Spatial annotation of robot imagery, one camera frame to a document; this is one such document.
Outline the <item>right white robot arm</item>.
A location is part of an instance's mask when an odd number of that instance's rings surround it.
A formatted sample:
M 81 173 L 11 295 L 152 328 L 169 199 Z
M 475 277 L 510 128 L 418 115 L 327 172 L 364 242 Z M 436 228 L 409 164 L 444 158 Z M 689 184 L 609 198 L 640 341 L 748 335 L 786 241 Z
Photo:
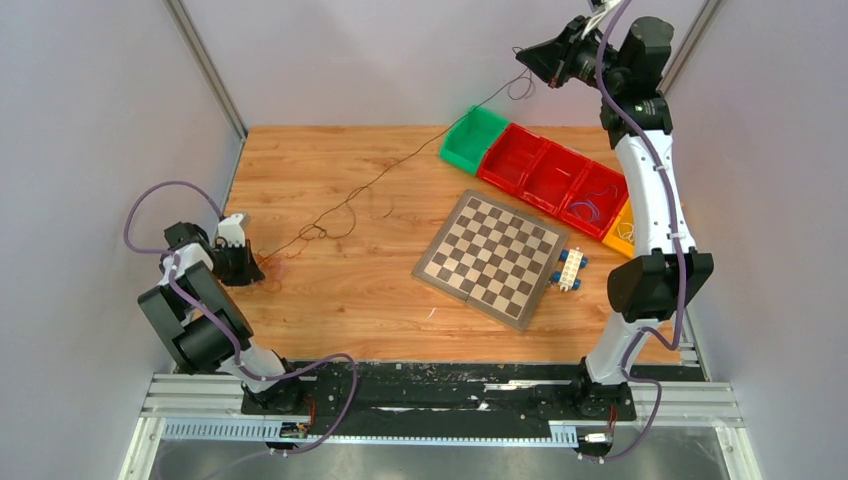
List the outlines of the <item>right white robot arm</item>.
M 643 16 L 612 47 L 607 34 L 578 16 L 557 37 L 516 54 L 551 88 L 578 79 L 601 92 L 601 124 L 632 207 L 634 257 L 607 278 L 612 314 L 597 345 L 580 361 L 570 392 L 584 418 L 623 409 L 632 362 L 663 323 L 674 324 L 665 346 L 678 347 L 685 307 L 714 271 L 712 255 L 698 250 L 688 230 L 673 172 L 672 119 L 659 89 L 673 36 L 668 22 Z

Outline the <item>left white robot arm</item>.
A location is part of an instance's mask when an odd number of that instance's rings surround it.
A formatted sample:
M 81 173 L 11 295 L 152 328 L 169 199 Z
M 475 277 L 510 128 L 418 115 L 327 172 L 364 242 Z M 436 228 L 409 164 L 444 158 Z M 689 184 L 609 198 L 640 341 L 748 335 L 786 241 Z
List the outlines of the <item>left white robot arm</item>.
M 232 218 L 215 239 L 198 225 L 164 231 L 162 279 L 137 303 L 177 366 L 187 374 L 229 374 L 241 382 L 245 414 L 294 414 L 306 388 L 291 364 L 259 346 L 230 287 L 264 280 L 249 240 Z

